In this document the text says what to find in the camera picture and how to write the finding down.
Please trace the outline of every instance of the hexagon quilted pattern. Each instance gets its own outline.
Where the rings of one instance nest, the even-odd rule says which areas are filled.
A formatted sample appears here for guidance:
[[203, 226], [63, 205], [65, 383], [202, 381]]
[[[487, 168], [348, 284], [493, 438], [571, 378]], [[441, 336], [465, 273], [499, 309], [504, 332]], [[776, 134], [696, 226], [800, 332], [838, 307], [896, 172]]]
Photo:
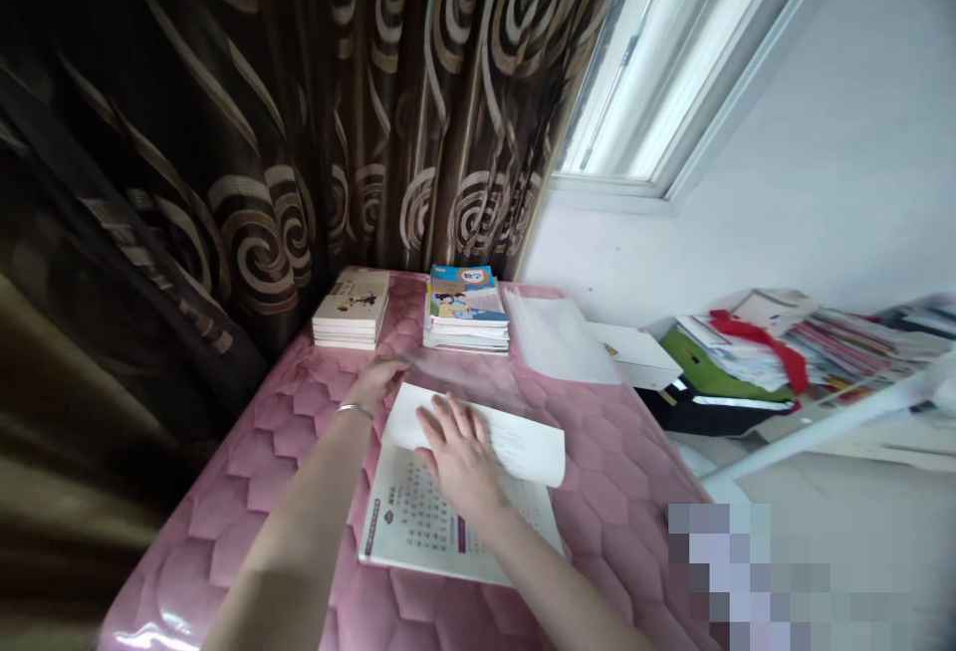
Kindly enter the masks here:
[[[381, 354], [411, 351], [421, 341], [425, 276], [395, 273], [391, 280]], [[486, 389], [517, 390], [529, 417], [566, 431], [568, 471], [552, 492], [558, 529], [568, 559], [608, 602], [655, 648], [716, 649], [669, 585], [666, 563], [667, 504], [709, 500], [634, 391], [543, 377], [521, 364], [518, 350], [510, 359], [441, 354]], [[120, 591], [100, 649], [199, 648], [266, 516], [369, 358], [315, 348], [306, 333], [296, 338]], [[320, 648], [551, 648], [514, 589], [359, 564], [356, 544], [384, 422], [379, 414]]]

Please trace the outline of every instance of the silver bracelet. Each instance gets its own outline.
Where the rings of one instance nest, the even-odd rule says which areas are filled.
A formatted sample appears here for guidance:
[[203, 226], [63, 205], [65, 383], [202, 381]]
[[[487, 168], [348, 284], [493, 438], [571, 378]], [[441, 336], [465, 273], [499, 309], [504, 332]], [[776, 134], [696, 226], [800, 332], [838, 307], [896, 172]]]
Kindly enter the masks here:
[[368, 416], [368, 419], [370, 419], [372, 422], [375, 421], [374, 412], [372, 412], [370, 409], [368, 409], [364, 405], [360, 405], [354, 402], [352, 404], [339, 405], [339, 409], [336, 410], [336, 414], [339, 414], [340, 412], [345, 412], [346, 410], [350, 410], [350, 409], [356, 409], [359, 412], [363, 412], [364, 414]]

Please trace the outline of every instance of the red scarf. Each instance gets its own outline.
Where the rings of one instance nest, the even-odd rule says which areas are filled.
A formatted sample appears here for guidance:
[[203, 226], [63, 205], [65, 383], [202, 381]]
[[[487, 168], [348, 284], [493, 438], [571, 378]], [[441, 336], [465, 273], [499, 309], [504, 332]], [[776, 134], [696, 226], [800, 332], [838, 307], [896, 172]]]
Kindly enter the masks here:
[[712, 318], [710, 324], [719, 332], [766, 345], [775, 352], [784, 364], [784, 369], [787, 370], [790, 388], [795, 395], [802, 395], [807, 390], [810, 384], [807, 378], [807, 361], [801, 354], [784, 345], [766, 330], [756, 325], [733, 320], [727, 311], [711, 311], [710, 316]]

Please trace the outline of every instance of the brown curtain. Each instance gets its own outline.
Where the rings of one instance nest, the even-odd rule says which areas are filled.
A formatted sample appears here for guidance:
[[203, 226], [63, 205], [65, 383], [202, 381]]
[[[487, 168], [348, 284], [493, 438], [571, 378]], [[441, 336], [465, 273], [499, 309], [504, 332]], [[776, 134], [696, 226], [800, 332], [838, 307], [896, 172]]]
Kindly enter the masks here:
[[0, 271], [187, 447], [347, 264], [512, 278], [609, 0], [2, 0]]
[[0, 277], [0, 649], [88, 648], [199, 460]]

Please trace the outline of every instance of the swirl pattern curtain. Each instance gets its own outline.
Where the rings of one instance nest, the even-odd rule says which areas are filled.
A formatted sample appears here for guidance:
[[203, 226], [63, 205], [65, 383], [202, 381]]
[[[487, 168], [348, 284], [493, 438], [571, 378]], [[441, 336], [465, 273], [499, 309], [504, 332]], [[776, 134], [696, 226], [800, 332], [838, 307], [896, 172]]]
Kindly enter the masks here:
[[610, 0], [2, 0], [0, 271], [180, 441], [348, 264], [516, 275]]

